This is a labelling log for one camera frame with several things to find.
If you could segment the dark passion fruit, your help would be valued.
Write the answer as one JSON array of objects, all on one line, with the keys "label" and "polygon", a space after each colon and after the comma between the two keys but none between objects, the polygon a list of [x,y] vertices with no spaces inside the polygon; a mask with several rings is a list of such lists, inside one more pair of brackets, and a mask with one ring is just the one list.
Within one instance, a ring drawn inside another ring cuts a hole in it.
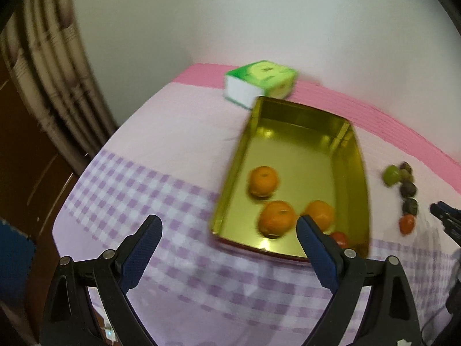
[{"label": "dark passion fruit", "polygon": [[399,192],[403,199],[413,198],[417,193],[417,187],[413,182],[402,182]]},{"label": "dark passion fruit", "polygon": [[402,204],[404,215],[417,216],[419,213],[419,204],[415,198],[406,198]]},{"label": "dark passion fruit", "polygon": [[413,168],[412,168],[411,165],[409,165],[407,162],[401,163],[400,166],[399,166],[399,169],[400,169],[400,170],[405,170],[405,171],[408,172],[409,174],[412,174],[412,173],[413,173]]}]

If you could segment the large red tomato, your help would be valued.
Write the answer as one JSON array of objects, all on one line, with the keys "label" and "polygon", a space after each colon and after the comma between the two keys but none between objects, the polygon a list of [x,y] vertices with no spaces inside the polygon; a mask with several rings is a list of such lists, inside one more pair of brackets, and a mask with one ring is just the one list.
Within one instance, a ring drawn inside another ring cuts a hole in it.
[{"label": "large red tomato", "polygon": [[416,226],[416,216],[412,214],[404,214],[398,222],[401,235],[406,236],[413,232]]}]

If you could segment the green tomato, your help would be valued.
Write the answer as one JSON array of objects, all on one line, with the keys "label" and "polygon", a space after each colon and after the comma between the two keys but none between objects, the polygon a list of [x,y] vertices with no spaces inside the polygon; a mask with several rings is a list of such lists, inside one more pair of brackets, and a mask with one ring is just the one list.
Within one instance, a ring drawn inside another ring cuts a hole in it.
[{"label": "green tomato", "polygon": [[381,173],[381,179],[387,187],[392,187],[401,180],[400,168],[396,165],[387,166]]}]

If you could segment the small red tomato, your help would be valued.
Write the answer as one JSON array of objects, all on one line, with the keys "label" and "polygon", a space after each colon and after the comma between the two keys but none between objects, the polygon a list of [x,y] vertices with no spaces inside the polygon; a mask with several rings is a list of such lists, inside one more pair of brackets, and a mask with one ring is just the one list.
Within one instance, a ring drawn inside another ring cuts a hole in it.
[{"label": "small red tomato", "polygon": [[346,249],[349,247],[349,241],[346,234],[340,231],[335,231],[330,234],[330,237],[337,243],[340,248]]}]

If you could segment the orange mandarin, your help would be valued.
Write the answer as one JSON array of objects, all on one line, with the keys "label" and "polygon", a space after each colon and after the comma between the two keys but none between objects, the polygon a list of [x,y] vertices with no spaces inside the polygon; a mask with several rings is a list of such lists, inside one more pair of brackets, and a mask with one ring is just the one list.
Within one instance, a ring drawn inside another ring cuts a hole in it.
[{"label": "orange mandarin", "polygon": [[259,214],[259,232],[267,238],[281,238],[294,227],[296,216],[293,207],[287,202],[267,202]]},{"label": "orange mandarin", "polygon": [[258,166],[248,175],[248,193],[255,198],[270,198],[279,184],[277,171],[271,166]]},{"label": "orange mandarin", "polygon": [[327,231],[335,223],[335,209],[321,200],[308,203],[303,216],[310,216],[321,231]]}]

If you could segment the brown longan left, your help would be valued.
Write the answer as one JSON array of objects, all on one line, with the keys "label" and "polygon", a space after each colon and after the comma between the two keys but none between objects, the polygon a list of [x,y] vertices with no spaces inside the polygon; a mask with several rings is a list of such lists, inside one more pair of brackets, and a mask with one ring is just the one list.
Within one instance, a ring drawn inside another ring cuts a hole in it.
[{"label": "brown longan left", "polygon": [[414,177],[413,174],[410,173],[406,169],[400,169],[399,170],[399,177],[400,177],[400,182],[401,183],[413,183],[414,182]]}]

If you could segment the blue object at floor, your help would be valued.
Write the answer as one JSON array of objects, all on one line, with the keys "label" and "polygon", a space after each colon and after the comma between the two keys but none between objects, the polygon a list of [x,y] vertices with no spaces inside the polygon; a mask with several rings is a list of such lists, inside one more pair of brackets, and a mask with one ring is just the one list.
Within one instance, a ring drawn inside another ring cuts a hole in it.
[{"label": "blue object at floor", "polygon": [[16,304],[23,300],[35,245],[4,219],[1,220],[0,238],[1,301]]}]

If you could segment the gold toffee tin box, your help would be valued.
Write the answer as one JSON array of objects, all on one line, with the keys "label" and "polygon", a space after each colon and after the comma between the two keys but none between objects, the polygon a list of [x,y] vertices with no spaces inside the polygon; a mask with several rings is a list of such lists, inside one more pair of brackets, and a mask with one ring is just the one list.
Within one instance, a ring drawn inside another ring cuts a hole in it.
[{"label": "gold toffee tin box", "polygon": [[290,101],[259,97],[250,112],[218,197],[211,234],[218,240],[281,259],[306,258],[296,232],[266,238],[258,230],[264,200],[248,192],[249,173],[276,170],[272,200],[301,213],[312,201],[335,211],[329,232],[342,232],[348,246],[366,257],[370,249],[370,204],[362,153],[352,124],[340,116]]}]

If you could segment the pink and purple tablecloth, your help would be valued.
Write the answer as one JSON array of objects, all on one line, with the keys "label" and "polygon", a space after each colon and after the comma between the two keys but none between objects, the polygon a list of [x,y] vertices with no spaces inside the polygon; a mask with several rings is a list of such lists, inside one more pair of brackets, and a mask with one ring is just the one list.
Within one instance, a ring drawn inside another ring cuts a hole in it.
[{"label": "pink and purple tablecloth", "polygon": [[[209,232],[216,198],[248,111],[223,96],[227,67],[190,66],[148,99],[80,176],[53,228],[61,255],[98,257],[153,214],[163,238],[128,294],[160,345],[300,345],[330,294],[307,264],[217,243]],[[460,165],[382,112],[347,95],[299,81],[297,101],[349,119],[365,162],[375,259],[397,256],[409,278],[427,343],[449,322],[445,309],[460,249],[429,211],[460,206]],[[401,182],[381,173],[407,162],[419,204],[403,236]]]}]

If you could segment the green tissue pack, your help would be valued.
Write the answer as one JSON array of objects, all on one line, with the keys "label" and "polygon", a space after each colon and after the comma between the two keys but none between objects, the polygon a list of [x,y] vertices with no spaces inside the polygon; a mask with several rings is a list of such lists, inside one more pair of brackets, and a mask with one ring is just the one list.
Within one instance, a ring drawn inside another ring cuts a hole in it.
[{"label": "green tissue pack", "polygon": [[267,60],[232,69],[224,75],[224,98],[251,110],[257,98],[285,99],[294,89],[298,72]]}]

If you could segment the bamboo rattan furniture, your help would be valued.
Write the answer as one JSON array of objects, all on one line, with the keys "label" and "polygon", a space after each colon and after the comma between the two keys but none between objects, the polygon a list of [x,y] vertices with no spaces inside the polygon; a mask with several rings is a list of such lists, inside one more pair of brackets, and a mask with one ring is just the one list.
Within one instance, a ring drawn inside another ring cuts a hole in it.
[{"label": "bamboo rattan furniture", "polygon": [[22,0],[1,54],[27,110],[81,174],[116,131],[88,62],[73,0]]}]

